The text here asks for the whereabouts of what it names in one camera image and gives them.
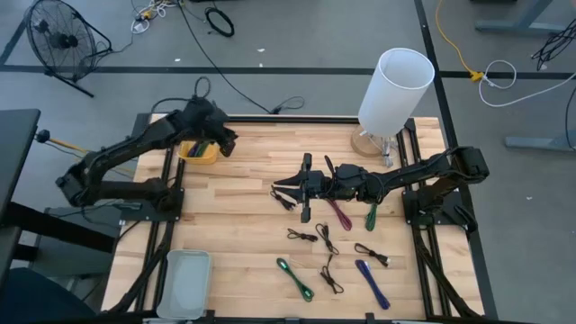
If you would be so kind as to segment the yellow plastic bin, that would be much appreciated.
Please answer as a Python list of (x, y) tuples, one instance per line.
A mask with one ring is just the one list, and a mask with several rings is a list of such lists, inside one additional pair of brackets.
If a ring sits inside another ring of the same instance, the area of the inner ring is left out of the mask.
[(207, 140), (183, 141), (178, 150), (178, 156), (187, 164), (210, 165), (219, 155), (219, 146), (215, 142)]

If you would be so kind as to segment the white shade table lamp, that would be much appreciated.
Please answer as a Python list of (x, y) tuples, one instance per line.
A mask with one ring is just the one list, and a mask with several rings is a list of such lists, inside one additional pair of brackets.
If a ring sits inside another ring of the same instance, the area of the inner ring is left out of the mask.
[(391, 138), (401, 132), (435, 74), (431, 61), (414, 49), (386, 50), (359, 107), (359, 125), (350, 139), (354, 152), (367, 158), (387, 155)]

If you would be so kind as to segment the yellow-handled black tool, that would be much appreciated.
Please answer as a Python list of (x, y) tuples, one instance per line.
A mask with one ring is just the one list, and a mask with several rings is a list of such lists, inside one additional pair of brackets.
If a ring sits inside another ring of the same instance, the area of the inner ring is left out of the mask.
[(48, 130), (39, 130), (36, 135), (35, 135), (35, 139), (39, 142), (39, 143), (51, 143), (51, 144), (55, 144), (57, 146), (60, 146), (62, 148), (66, 148), (66, 149), (72, 149), (74, 151), (78, 151), (81, 152), (83, 154), (86, 154), (89, 152), (88, 149), (85, 148), (80, 148), (79, 146), (67, 143), (65, 141), (59, 140), (59, 139), (53, 139), (50, 135), (50, 132)]

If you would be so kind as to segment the blue chair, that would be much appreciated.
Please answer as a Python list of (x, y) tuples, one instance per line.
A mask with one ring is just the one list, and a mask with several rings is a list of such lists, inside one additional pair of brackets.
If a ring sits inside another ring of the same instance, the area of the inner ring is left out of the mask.
[(29, 268), (10, 269), (0, 290), (0, 324), (31, 324), (94, 315), (72, 292)]

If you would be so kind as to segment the black floor fan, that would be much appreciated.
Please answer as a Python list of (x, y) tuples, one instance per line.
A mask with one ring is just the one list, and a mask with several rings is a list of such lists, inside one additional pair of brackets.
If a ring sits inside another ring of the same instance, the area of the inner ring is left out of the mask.
[(78, 81), (113, 52), (112, 42), (63, 0), (34, 0), (24, 15), (32, 51), (43, 73), (91, 97)]

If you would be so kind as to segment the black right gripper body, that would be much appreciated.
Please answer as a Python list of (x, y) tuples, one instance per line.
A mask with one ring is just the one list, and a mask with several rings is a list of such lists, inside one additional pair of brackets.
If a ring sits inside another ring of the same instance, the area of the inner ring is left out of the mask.
[(329, 191), (331, 179), (322, 171), (312, 170), (312, 155), (305, 153), (301, 163), (302, 180), (300, 181), (301, 223), (311, 220), (310, 199), (322, 199)]

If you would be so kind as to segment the grey plastic bin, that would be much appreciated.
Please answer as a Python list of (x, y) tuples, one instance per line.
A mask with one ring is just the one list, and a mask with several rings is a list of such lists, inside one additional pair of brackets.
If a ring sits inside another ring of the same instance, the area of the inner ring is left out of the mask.
[(166, 280), (157, 315), (166, 320), (197, 320), (207, 310), (212, 259), (203, 250), (167, 253)]

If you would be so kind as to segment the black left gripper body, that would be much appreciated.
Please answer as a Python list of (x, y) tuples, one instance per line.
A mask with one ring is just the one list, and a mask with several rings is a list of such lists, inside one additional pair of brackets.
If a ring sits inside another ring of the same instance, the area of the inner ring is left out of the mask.
[(182, 110), (182, 140), (225, 140), (228, 115), (215, 103), (193, 97)]

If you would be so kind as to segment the grey desk leg frame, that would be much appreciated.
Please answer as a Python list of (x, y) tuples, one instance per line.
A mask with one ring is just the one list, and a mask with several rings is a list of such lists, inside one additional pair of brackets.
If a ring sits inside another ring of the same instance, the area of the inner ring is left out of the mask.
[(547, 9), (553, 0), (528, 0), (527, 9), (513, 21), (479, 20), (475, 22), (478, 32), (502, 32), (527, 35), (552, 35), (565, 31), (567, 25), (537, 22), (537, 18)]
[(566, 138), (533, 138), (533, 137), (506, 137), (505, 145), (516, 149), (542, 149), (552, 151), (576, 152), (576, 146), (570, 146)]

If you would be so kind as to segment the grey cabinet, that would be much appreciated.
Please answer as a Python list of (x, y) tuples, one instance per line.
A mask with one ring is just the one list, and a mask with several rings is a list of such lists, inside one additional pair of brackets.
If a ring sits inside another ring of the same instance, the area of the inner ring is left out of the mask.
[[(63, 216), (64, 221), (99, 231), (117, 238), (120, 235), (121, 212), (112, 207), (102, 207), (96, 211), (85, 209), (86, 220), (76, 208), (47, 208), (46, 212), (54, 216)], [(41, 236), (37, 240), (39, 252), (31, 263), (31, 269), (48, 277), (68, 275), (97, 275), (110, 270), (113, 255), (88, 247), (73, 245), (55, 238)]]

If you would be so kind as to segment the black desk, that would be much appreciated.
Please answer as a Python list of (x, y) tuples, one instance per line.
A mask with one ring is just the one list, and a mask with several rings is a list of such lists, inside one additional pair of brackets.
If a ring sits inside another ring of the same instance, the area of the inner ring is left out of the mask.
[(0, 110), (0, 226), (37, 130), (38, 109)]

